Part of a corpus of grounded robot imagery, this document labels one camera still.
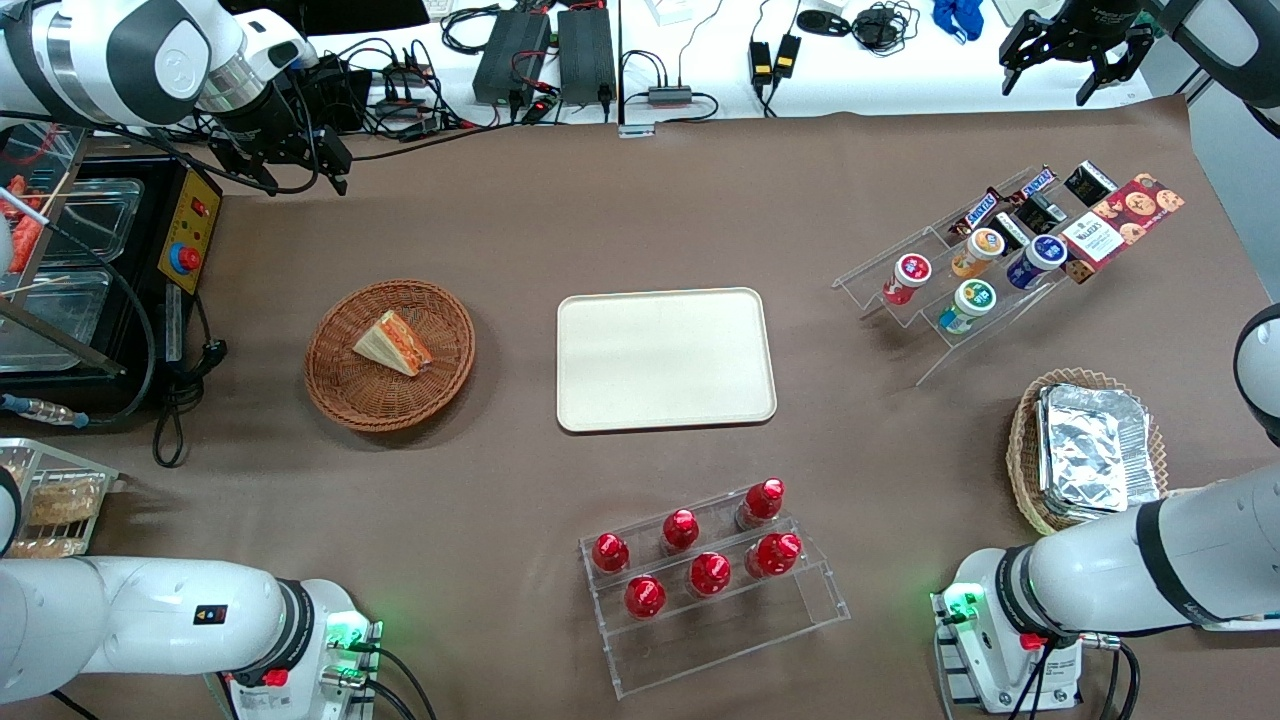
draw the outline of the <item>blue cloth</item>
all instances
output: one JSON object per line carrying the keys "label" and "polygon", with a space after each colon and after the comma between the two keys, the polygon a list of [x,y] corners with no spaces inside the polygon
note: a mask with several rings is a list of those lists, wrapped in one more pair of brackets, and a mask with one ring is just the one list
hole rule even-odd
{"label": "blue cloth", "polygon": [[980,4],[982,0],[936,0],[933,22],[951,35],[978,40],[982,36],[982,10],[978,9]]}

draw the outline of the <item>red bottle cap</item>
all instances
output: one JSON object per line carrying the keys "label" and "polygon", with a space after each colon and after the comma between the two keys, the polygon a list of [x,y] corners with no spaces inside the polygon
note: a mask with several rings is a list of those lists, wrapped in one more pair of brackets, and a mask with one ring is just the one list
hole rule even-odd
{"label": "red bottle cap", "polygon": [[630,559],[631,551],[627,550],[627,543],[622,542],[622,538],[618,536],[604,533],[595,538],[595,546],[591,548],[591,561],[600,570],[617,573],[627,566],[627,560]]}
{"label": "red bottle cap", "polygon": [[769,533],[760,538],[755,564],[765,575],[781,575],[800,557],[800,538],[795,533]]}
{"label": "red bottle cap", "polygon": [[689,550],[698,541],[698,518],[689,510],[676,510],[662,524],[662,537],[671,550]]}
{"label": "red bottle cap", "polygon": [[728,559],[718,552],[704,552],[689,566],[689,584],[704,597],[727,588],[728,580]]}
{"label": "red bottle cap", "polygon": [[648,620],[657,615],[663,605],[667,605],[667,591],[654,578],[640,575],[627,583],[627,592],[623,596],[623,601],[627,605],[627,612],[632,618],[636,620]]}
{"label": "red bottle cap", "polygon": [[778,478],[769,478],[746,491],[746,510],[753,518],[768,520],[782,511],[782,493],[787,488]]}

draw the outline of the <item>red bottle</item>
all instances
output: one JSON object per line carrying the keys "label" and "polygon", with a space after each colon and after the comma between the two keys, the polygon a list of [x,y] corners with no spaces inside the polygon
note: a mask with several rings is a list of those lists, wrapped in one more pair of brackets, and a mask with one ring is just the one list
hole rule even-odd
{"label": "red bottle", "polygon": [[657,615],[663,605],[667,605],[667,591],[662,583],[652,575],[640,575],[627,583],[627,591],[622,596],[622,602],[627,606],[627,612],[636,620],[648,620]]}
{"label": "red bottle", "polygon": [[662,524],[662,551],[684,552],[698,541],[698,518],[689,510],[676,510]]}
{"label": "red bottle", "polygon": [[602,573],[612,575],[626,568],[630,559],[631,551],[618,536],[604,533],[595,538],[595,544],[591,547],[591,562],[595,562]]}
{"label": "red bottle", "polygon": [[704,552],[689,564],[689,592],[694,597],[710,597],[728,587],[728,557]]}
{"label": "red bottle", "polygon": [[769,533],[746,551],[746,574],[755,579],[783,575],[795,566],[801,550],[795,533]]}
{"label": "red bottle", "polygon": [[782,511],[782,495],[787,488],[778,478],[769,478],[758,486],[751,486],[737,507],[737,527],[744,530],[759,528],[778,516]]}

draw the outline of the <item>yellow control panel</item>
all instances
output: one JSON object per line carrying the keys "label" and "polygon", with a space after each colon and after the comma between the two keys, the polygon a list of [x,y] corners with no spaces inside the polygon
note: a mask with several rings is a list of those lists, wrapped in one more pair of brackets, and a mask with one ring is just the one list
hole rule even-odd
{"label": "yellow control panel", "polygon": [[200,272],[205,268],[209,238],[214,234],[223,199],[204,178],[187,170],[182,195],[173,211],[169,234],[160,252],[160,272],[188,295],[196,293]]}

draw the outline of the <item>small bottle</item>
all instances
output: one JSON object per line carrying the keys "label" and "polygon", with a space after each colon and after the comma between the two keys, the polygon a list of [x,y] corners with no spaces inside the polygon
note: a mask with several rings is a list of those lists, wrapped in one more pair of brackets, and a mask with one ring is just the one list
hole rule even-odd
{"label": "small bottle", "polygon": [[681,553],[698,541],[698,518],[690,510],[676,510],[662,523],[662,551]]}
{"label": "small bottle", "polygon": [[667,591],[653,575],[640,575],[631,578],[631,582],[627,583],[622,602],[632,618],[648,620],[662,611],[662,606],[667,605]]}
{"label": "small bottle", "polygon": [[689,564],[689,593],[698,598],[712,597],[728,587],[730,574],[728,557],[704,552]]}
{"label": "small bottle", "polygon": [[778,478],[769,478],[763,483],[751,486],[742,498],[742,505],[737,506],[737,527],[742,530],[759,528],[778,516],[782,511],[782,495],[787,488]]}
{"label": "small bottle", "polygon": [[951,259],[951,272],[957,278],[975,278],[992,260],[1005,252],[1005,238],[991,228],[978,228],[969,233],[964,252]]}
{"label": "small bottle", "polygon": [[1062,241],[1051,234],[1038,234],[1009,265],[1009,284],[1018,290],[1030,290],[1036,278],[1060,268],[1064,260],[1066,246]]}
{"label": "small bottle", "polygon": [[996,306],[996,288],[986,281],[965,281],[956,288],[951,305],[938,316],[938,327],[951,334],[964,334],[974,320]]}
{"label": "small bottle", "polygon": [[608,575],[618,573],[627,566],[630,559],[631,551],[618,536],[604,533],[595,538],[595,544],[591,547],[591,562],[595,562],[602,573]]}
{"label": "small bottle", "polygon": [[800,537],[769,533],[746,551],[746,574],[755,579],[783,575],[800,557]]}
{"label": "small bottle", "polygon": [[929,260],[924,255],[908,252],[899,258],[897,263],[893,263],[893,275],[884,282],[881,292],[886,301],[893,305],[906,305],[911,301],[915,291],[929,282],[932,274],[933,268],[929,266]]}

